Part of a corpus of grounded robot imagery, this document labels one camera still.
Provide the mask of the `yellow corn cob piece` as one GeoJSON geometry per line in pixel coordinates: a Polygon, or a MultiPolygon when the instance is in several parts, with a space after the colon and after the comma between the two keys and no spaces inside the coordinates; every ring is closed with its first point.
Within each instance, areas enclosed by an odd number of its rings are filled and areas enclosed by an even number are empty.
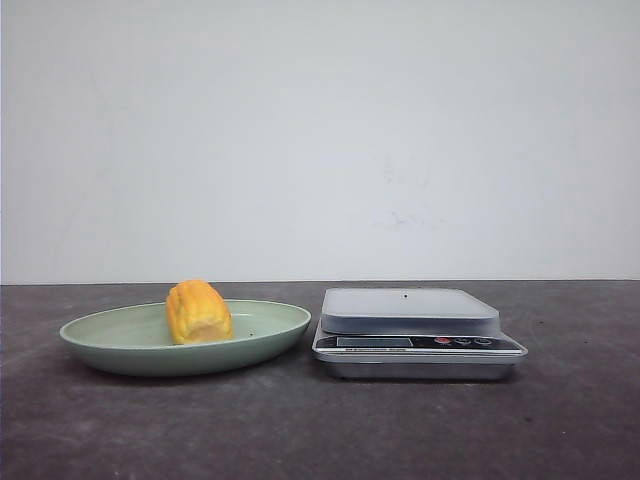
{"type": "Polygon", "coordinates": [[[173,286],[166,298],[166,319],[175,344],[196,344],[233,338],[231,313],[222,296],[204,280],[173,286]]]}

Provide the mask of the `silver digital kitchen scale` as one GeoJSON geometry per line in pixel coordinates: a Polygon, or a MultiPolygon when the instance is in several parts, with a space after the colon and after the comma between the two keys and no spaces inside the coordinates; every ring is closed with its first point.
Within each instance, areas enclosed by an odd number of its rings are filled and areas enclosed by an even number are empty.
{"type": "Polygon", "coordinates": [[[450,288],[331,288],[312,351],[335,377],[394,380],[502,380],[528,354],[498,310],[450,288]]]}

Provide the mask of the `light green oval plate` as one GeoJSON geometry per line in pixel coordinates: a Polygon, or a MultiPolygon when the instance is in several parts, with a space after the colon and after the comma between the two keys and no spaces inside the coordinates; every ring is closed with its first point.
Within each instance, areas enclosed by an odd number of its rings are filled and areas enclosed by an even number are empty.
{"type": "Polygon", "coordinates": [[[176,377],[225,372],[268,361],[304,335],[311,313],[281,302],[228,299],[230,340],[176,344],[165,305],[151,303],[96,312],[62,326],[59,335],[83,364],[108,373],[176,377]]]}

